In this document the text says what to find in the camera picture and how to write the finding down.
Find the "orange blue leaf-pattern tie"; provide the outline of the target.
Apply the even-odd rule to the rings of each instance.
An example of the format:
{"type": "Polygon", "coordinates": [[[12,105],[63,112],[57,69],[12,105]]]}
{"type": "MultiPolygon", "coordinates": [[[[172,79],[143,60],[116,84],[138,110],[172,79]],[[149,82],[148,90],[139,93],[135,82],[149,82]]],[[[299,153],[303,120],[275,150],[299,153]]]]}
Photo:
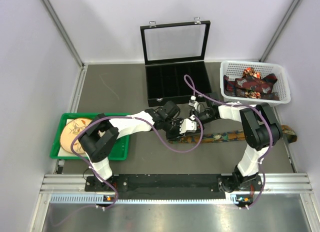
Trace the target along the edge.
{"type": "MultiPolygon", "coordinates": [[[[283,136],[289,143],[296,142],[298,137],[295,131],[287,125],[282,125],[283,136]]],[[[245,141],[245,134],[243,130],[235,130],[230,132],[204,134],[201,143],[223,143],[234,141],[245,141]]],[[[200,135],[186,136],[174,140],[168,140],[171,144],[197,144],[200,141],[200,135]]]]}

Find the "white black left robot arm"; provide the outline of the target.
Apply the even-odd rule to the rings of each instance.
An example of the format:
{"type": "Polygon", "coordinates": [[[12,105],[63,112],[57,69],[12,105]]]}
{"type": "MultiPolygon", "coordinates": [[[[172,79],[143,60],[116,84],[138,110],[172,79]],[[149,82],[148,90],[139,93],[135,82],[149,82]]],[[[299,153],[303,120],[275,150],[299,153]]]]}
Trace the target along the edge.
{"type": "Polygon", "coordinates": [[[96,184],[102,190],[113,186],[113,172],[109,163],[109,154],[116,141],[128,135],[140,132],[163,130],[166,138],[178,139],[187,132],[197,129],[195,117],[179,117],[181,110],[168,101],[156,109],[146,109],[128,116],[97,115],[92,122],[76,137],[87,156],[87,164],[96,176],[96,184]]]}

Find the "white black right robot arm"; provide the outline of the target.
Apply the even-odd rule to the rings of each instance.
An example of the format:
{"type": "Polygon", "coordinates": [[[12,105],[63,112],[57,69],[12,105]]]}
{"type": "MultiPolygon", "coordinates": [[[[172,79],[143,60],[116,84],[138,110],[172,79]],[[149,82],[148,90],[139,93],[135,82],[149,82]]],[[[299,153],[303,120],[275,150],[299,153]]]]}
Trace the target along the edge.
{"type": "Polygon", "coordinates": [[[247,143],[240,162],[235,166],[230,178],[222,179],[220,188],[224,192],[245,190],[257,178],[260,165],[273,145],[283,136],[281,125],[267,103],[243,105],[239,102],[222,103],[206,98],[207,107],[203,111],[189,102],[190,115],[196,116],[201,123],[217,119],[240,122],[247,143]]]}

